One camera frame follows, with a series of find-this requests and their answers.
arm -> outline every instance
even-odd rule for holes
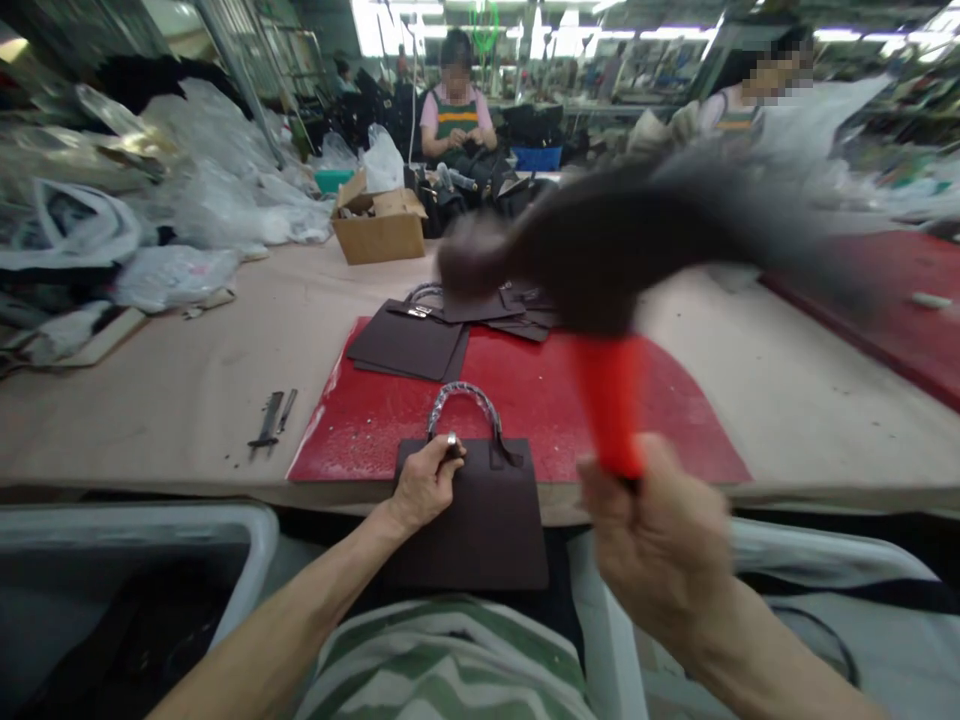
[[[394,496],[211,650],[149,720],[259,720],[287,710],[363,588],[407,538],[453,500],[452,479],[463,460],[441,465],[446,441],[439,436],[411,455]]]
[[[493,127],[493,119],[490,117],[487,99],[479,90],[477,91],[477,125],[477,137],[474,137],[477,144],[482,143],[487,150],[496,150],[497,131]]]
[[[600,574],[634,623],[743,720],[884,718],[733,576],[724,498],[662,439],[643,455],[639,497],[580,467]]]
[[[756,592],[731,578],[727,593],[716,617],[694,637],[672,644],[681,664],[737,717],[886,717],[814,655]]]
[[[718,92],[711,95],[703,101],[700,106],[700,112],[697,115],[697,127],[702,134],[711,132],[720,122],[723,116],[723,109],[726,106],[723,93]]]
[[[450,148],[456,147],[452,135],[437,140],[437,129],[426,125],[420,126],[420,146],[427,157],[440,157]]]

hand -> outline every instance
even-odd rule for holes
[[[460,147],[467,141],[467,134],[460,128],[454,128],[447,136],[447,142],[451,147]]]
[[[390,514],[411,535],[453,502],[453,476],[463,467],[460,458],[467,451],[457,440],[460,458],[443,462],[448,447],[447,436],[438,435],[420,452],[408,457],[400,471],[397,489],[387,501]]]
[[[593,459],[577,470],[600,575],[633,622],[674,653],[733,594],[729,513],[720,493],[683,472],[663,438],[636,442],[646,461],[636,495]]]

beige table cover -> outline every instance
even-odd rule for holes
[[[284,479],[354,319],[432,273],[430,257],[350,267],[336,241],[244,265],[236,302],[152,320],[99,366],[0,384],[0,484],[248,495],[365,512],[386,483]],[[960,416],[759,286],[704,271],[654,291],[646,332],[700,384],[755,478],[738,502],[960,506]],[[270,458],[248,461],[274,390],[299,397]],[[543,486],[544,522],[584,519]]]

red board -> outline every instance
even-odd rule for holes
[[[360,318],[345,347],[369,322]],[[553,332],[540,345],[487,328],[470,330],[460,379],[480,387],[503,422],[504,437],[527,438],[538,482],[574,482],[589,432],[570,369],[570,336]],[[744,482],[750,474],[693,378],[671,355],[646,341],[641,412],[645,429],[677,446],[687,471],[708,482]],[[356,370],[343,352],[330,374],[287,479],[293,482],[392,480],[397,447],[426,436],[439,383]],[[483,411],[469,397],[447,402],[438,431],[490,437]]]
[[[917,232],[838,237],[830,253],[876,291],[876,319],[857,327],[835,308],[763,282],[847,342],[960,412],[960,306],[943,310],[910,301],[915,292],[960,301],[960,247]]]

